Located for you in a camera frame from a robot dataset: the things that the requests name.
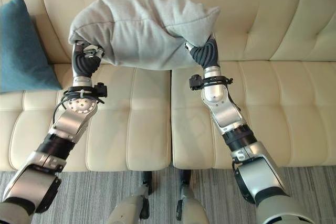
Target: gray carpet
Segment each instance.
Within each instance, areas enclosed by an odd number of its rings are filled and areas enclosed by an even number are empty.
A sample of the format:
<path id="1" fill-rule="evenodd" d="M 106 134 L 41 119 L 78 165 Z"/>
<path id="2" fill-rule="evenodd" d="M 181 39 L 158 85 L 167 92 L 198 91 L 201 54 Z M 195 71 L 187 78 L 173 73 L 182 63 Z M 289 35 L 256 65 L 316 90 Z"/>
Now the gray carpet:
<path id="1" fill-rule="evenodd" d="M 313 215 L 316 224 L 336 224 L 336 166 L 284 168 L 290 193 Z M 0 193 L 14 173 L 0 173 Z M 140 184 L 140 173 L 63 173 L 63 182 L 51 208 L 33 223 L 105 223 L 117 202 Z M 147 224 L 179 223 L 178 170 L 154 173 Z M 192 187 L 213 224 L 256 223 L 255 206 L 240 196 L 230 170 L 193 171 Z"/>

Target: teal cushion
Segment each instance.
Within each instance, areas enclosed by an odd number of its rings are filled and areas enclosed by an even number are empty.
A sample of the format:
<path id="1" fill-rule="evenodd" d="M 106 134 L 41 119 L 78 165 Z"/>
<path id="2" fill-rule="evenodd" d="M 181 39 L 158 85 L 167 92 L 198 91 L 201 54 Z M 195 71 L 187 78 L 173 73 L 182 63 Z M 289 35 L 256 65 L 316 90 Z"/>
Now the teal cushion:
<path id="1" fill-rule="evenodd" d="M 0 18 L 0 92 L 60 89 L 24 0 L 12 0 L 0 7 Z"/>

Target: robotic arm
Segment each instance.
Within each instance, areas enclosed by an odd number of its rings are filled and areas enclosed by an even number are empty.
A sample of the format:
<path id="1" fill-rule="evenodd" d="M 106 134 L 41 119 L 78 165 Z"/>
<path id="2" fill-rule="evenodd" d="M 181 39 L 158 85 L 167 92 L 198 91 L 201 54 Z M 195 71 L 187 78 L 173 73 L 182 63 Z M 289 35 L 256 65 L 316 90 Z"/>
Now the robotic arm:
<path id="1" fill-rule="evenodd" d="M 263 144 L 256 140 L 227 86 L 232 83 L 221 74 L 217 44 L 210 38 L 202 48 L 186 43 L 194 60 L 204 70 L 204 78 L 190 78 L 192 90 L 202 90 L 203 103 L 231 150 L 233 170 L 241 194 L 257 206 L 258 224 L 314 223 L 309 214 L 288 196 L 282 175 Z"/>
<path id="2" fill-rule="evenodd" d="M 92 87 L 91 76 L 104 52 L 85 41 L 77 41 L 72 55 L 73 87 L 64 93 L 59 106 L 67 108 L 55 121 L 38 149 L 31 153 L 25 164 L 7 185 L 0 203 L 0 223 L 29 224 L 34 213 L 46 211 L 61 183 L 57 173 L 62 172 L 66 158 L 85 131 L 89 119 L 96 113 L 99 98 L 107 96 L 103 83 Z"/>

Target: cream leather sofa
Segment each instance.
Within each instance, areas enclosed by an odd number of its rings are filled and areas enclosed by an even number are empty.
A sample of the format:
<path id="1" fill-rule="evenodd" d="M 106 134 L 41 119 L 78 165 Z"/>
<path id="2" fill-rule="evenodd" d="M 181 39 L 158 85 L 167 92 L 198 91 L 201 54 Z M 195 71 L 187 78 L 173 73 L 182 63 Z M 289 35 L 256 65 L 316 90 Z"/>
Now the cream leather sofa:
<path id="1" fill-rule="evenodd" d="M 71 85 L 72 19 L 94 0 L 25 0 L 62 87 Z M 222 73 L 257 138 L 280 166 L 336 164 L 336 0 L 194 0 L 218 5 Z M 229 168 L 200 92 L 198 67 L 149 71 L 102 65 L 106 103 L 67 171 Z M 0 94 L 0 170 L 18 169 L 51 124 L 62 91 Z"/>

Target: gray cushion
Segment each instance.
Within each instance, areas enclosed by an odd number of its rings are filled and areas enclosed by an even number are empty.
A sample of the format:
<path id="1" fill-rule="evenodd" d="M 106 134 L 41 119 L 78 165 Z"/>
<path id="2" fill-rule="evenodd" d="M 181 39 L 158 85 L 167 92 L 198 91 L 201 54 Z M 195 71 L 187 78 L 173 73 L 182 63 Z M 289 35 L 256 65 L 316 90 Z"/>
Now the gray cushion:
<path id="1" fill-rule="evenodd" d="M 96 0 L 73 20 L 69 42 L 102 46 L 114 65 L 189 67 L 195 63 L 185 42 L 204 45 L 219 11 L 191 0 Z"/>

